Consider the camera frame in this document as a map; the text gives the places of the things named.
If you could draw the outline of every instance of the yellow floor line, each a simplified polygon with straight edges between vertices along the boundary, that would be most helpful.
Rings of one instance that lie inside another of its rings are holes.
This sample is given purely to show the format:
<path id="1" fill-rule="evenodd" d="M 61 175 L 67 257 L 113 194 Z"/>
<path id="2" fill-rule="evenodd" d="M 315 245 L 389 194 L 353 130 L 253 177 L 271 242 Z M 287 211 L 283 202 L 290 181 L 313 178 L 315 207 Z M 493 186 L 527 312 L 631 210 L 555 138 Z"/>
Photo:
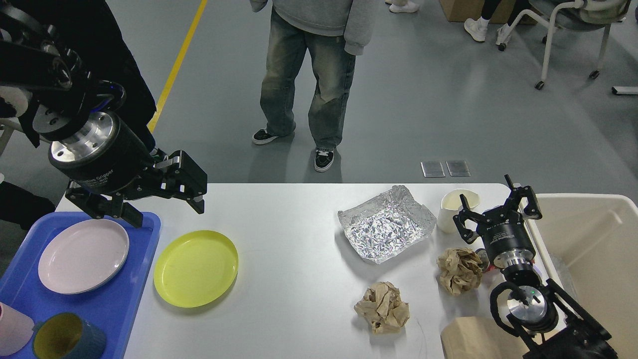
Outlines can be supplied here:
<path id="1" fill-rule="evenodd" d="M 164 109 L 164 104 L 166 103 L 166 99 L 170 94 L 170 89 L 173 88 L 173 83 L 175 82 L 175 78 L 177 77 L 177 73 L 179 72 L 179 68 L 182 66 L 182 61 L 184 61 L 184 56 L 186 56 L 186 51 L 188 51 L 188 46 L 191 44 L 191 40 L 193 39 L 193 35 L 195 34 L 195 29 L 199 24 L 199 20 L 202 17 L 202 13 L 204 12 L 204 8 L 206 7 L 207 0 L 202 0 L 199 8 L 197 9 L 197 13 L 193 18 L 193 22 L 191 23 L 191 27 L 188 29 L 188 33 L 186 34 L 186 38 L 182 43 L 182 48 L 179 50 L 179 54 L 177 55 L 177 59 L 175 59 L 175 63 L 173 64 L 173 68 L 168 75 L 168 79 L 166 80 L 166 84 L 164 85 L 164 89 L 159 96 L 159 100 L 157 103 L 157 111 L 155 115 L 147 125 L 151 132 L 155 131 L 155 126 L 158 123 L 158 120 L 161 115 L 161 111 Z"/>

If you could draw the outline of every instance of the sneaker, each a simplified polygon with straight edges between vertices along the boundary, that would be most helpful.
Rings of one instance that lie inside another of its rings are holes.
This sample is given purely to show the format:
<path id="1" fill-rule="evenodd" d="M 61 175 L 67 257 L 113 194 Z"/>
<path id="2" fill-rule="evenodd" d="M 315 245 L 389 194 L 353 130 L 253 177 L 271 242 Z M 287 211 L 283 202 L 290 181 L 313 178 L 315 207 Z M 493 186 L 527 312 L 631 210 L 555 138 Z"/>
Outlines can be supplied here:
<path id="1" fill-rule="evenodd" d="M 253 143 L 267 144 L 268 142 L 272 142 L 272 140 L 276 139 L 277 137 L 279 136 L 271 135 L 268 132 L 266 132 L 265 128 L 262 128 L 261 130 L 257 131 L 257 133 L 253 135 Z"/>
<path id="2" fill-rule="evenodd" d="M 497 45 L 507 45 L 507 43 L 512 38 L 512 28 L 505 24 L 496 30 L 496 44 Z"/>
<path id="3" fill-rule="evenodd" d="M 327 148 L 317 148 L 315 152 L 315 171 L 328 171 L 328 168 L 332 166 L 332 162 L 334 160 L 334 150 L 331 151 Z"/>
<path id="4" fill-rule="evenodd" d="M 390 5 L 390 11 L 393 13 L 413 13 L 419 9 L 419 4 L 415 4 L 408 0 L 408 3 L 403 6 Z"/>
<path id="5" fill-rule="evenodd" d="M 478 20 L 467 19 L 463 24 L 465 31 L 472 36 L 475 41 L 485 42 L 485 35 L 487 34 L 487 26 L 481 26 Z"/>

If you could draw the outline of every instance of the white table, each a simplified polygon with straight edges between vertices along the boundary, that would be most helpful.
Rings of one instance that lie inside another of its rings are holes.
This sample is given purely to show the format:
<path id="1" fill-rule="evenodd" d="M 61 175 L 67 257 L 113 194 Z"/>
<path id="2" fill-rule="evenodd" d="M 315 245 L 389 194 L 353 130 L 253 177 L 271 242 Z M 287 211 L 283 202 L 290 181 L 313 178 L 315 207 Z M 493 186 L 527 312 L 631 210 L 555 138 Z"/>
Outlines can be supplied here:
<path id="1" fill-rule="evenodd" d="M 501 184 L 407 184 L 435 216 L 444 194 L 479 194 L 475 211 L 503 204 Z M 197 215 L 177 199 L 133 202 L 162 221 L 159 253 L 200 229 L 229 237 L 239 253 L 235 284 L 217 301 L 195 309 L 164 302 L 152 271 L 146 282 L 125 358 L 443 358 L 440 332 L 455 317 L 485 316 L 497 271 L 472 292 L 452 297 L 437 283 L 436 258 L 463 247 L 458 234 L 435 229 L 397 257 L 364 262 L 345 238 L 337 211 L 390 189 L 390 184 L 209 184 L 206 211 Z M 58 211 L 77 211 L 66 199 Z M 477 240 L 472 248 L 482 246 Z M 547 278 L 544 266 L 537 265 Z M 399 334 L 373 335 L 353 306 L 368 286 L 392 282 L 410 304 Z"/>

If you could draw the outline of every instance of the yellow plate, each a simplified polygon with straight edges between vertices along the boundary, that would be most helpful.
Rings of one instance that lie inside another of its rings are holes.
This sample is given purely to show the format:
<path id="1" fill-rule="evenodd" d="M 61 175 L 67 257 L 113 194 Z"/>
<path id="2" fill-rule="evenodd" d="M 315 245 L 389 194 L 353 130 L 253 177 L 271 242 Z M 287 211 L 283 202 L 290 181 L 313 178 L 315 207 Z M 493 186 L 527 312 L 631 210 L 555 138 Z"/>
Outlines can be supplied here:
<path id="1" fill-rule="evenodd" d="M 182 308 L 219 298 L 237 276 L 237 249 L 214 231 L 186 233 L 159 255 L 153 282 L 159 295 Z"/>

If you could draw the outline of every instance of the gray floor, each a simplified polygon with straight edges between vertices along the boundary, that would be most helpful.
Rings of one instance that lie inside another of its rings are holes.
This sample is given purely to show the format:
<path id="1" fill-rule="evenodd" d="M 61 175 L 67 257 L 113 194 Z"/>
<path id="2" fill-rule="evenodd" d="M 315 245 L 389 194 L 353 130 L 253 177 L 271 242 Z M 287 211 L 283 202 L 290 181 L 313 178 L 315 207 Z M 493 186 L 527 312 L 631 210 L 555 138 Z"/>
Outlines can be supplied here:
<path id="1" fill-rule="evenodd" d="M 599 78 L 588 74 L 602 30 L 561 31 L 547 84 L 537 91 L 542 26 L 521 26 L 499 52 L 493 45 L 499 25 L 490 26 L 485 43 L 475 43 L 462 23 L 445 19 L 438 1 L 416 2 L 415 14 L 379 5 L 373 40 L 357 58 L 344 140 L 328 172 L 317 173 L 312 164 L 309 58 L 296 82 L 295 135 L 266 146 L 250 142 L 265 125 L 259 92 L 270 6 L 255 14 L 247 1 L 209 0 L 156 127 L 159 146 L 186 150 L 217 183 L 502 183 L 509 173 L 537 193 L 623 194 L 638 201 L 638 97 L 611 94 L 611 86 L 638 85 L 635 5 L 612 27 Z M 108 3 L 158 99 L 199 1 Z M 0 171 L 57 202 L 66 179 L 45 153 L 15 136 Z M 469 163 L 471 177 L 421 173 L 421 161 L 457 159 Z M 0 258 L 7 262 L 25 232 L 2 223 L 0 233 Z"/>

